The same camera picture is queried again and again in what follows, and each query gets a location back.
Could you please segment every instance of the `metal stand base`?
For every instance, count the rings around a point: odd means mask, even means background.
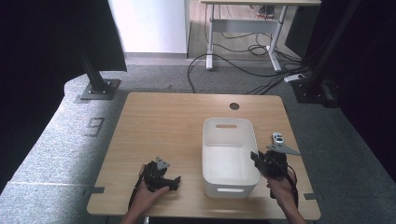
[[[114,92],[120,84],[119,79],[104,79],[105,89],[103,91],[95,91],[91,82],[85,91],[81,94],[80,100],[111,100]]]
[[[316,94],[307,93],[307,82],[292,81],[290,84],[298,103],[322,104],[328,108],[339,107],[335,96],[336,85],[332,82],[323,81],[320,91]]]

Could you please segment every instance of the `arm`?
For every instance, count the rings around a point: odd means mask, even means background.
[[[156,190],[155,192],[151,192],[148,190],[144,181],[140,183],[137,193],[134,196],[134,201],[128,210],[128,212],[123,217],[121,223],[122,224],[136,224],[137,219],[143,215],[153,204],[154,202],[169,191],[169,187],[164,187]]]
[[[291,172],[289,172],[290,177],[295,182],[295,176]],[[282,178],[280,180],[270,178],[265,176],[268,180],[267,187],[271,189],[274,196],[276,197],[277,204],[282,208],[282,211],[285,213],[286,218],[290,224],[302,224],[306,223],[304,218],[301,216],[300,212],[297,209],[296,204],[294,203],[293,193],[291,191],[291,185],[286,178]]]

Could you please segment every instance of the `desk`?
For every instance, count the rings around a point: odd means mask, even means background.
[[[231,103],[239,109],[232,110]],[[170,191],[145,214],[149,217],[285,218],[276,200],[270,198],[264,178],[247,199],[215,199],[205,196],[202,174],[204,121],[209,118],[242,118],[253,124],[258,149],[272,143],[271,134],[280,132],[285,144],[299,150],[288,116],[278,96],[130,93],[122,109],[93,193],[88,211],[93,215],[123,215],[137,180],[141,164],[157,156],[171,166],[166,178],[181,175],[177,191]],[[298,177],[300,212],[306,219],[319,219],[301,157],[288,156]]]
[[[210,17],[209,43],[207,44],[206,69],[213,69],[213,32],[228,33],[257,33],[272,34],[273,39],[270,46],[267,46],[268,56],[275,71],[280,71],[280,65],[275,55],[277,40],[285,20],[288,6],[319,6],[320,0],[200,0],[200,3],[212,5]],[[267,5],[283,6],[278,21],[264,20],[224,20],[215,19],[215,5]]]

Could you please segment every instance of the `gray carpet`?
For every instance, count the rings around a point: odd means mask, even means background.
[[[128,73],[103,72],[104,78],[121,80],[112,101],[81,102],[78,96],[89,80],[81,76],[69,81],[58,111],[0,196],[0,222],[106,223],[106,217],[88,214],[86,206],[127,94],[191,92],[187,68],[130,65]],[[272,73],[271,68],[249,70]],[[244,94],[268,84],[271,78],[254,77],[228,66],[213,72],[194,66],[191,80],[197,92]],[[287,109],[319,196],[322,215],[315,223],[396,223],[396,185],[340,109],[298,104],[285,82],[266,94],[279,95]],[[98,118],[104,120],[101,130],[89,125],[91,119]],[[150,223],[207,221],[153,218]],[[108,218],[108,223],[118,222],[120,217]]]

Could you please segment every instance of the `person's left hand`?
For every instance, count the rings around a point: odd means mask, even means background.
[[[145,169],[146,165],[143,164],[140,169],[139,175],[141,175]],[[157,189],[155,192],[148,190],[145,181],[142,181],[137,188],[137,193],[134,196],[134,201],[128,212],[125,214],[121,223],[134,223],[138,217],[140,217],[144,212],[146,212],[154,202],[169,191],[169,187],[163,187]]]

